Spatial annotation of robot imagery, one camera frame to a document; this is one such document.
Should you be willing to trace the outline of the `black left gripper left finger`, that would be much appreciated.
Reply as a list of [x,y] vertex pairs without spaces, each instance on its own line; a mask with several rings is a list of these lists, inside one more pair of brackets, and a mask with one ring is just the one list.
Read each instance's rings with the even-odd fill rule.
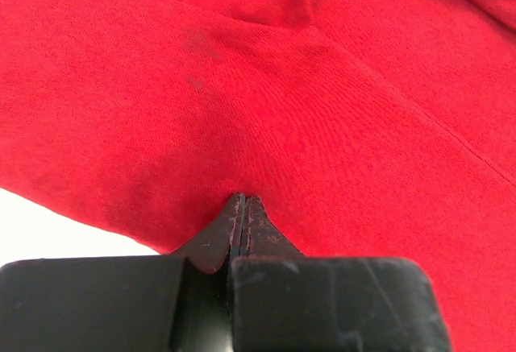
[[31,259],[1,269],[4,351],[229,351],[227,273],[244,197],[169,255]]

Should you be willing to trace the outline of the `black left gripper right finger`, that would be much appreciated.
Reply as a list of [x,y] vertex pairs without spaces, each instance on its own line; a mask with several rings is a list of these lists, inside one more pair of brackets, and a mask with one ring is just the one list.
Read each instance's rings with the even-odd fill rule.
[[392,257],[311,258],[249,198],[231,254],[236,351],[449,351],[431,281]]

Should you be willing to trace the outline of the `red t shirt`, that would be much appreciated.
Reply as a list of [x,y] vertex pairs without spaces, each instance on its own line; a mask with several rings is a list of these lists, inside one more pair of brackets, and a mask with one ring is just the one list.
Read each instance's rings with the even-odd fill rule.
[[515,0],[1,0],[1,186],[173,251],[234,192],[515,348]]

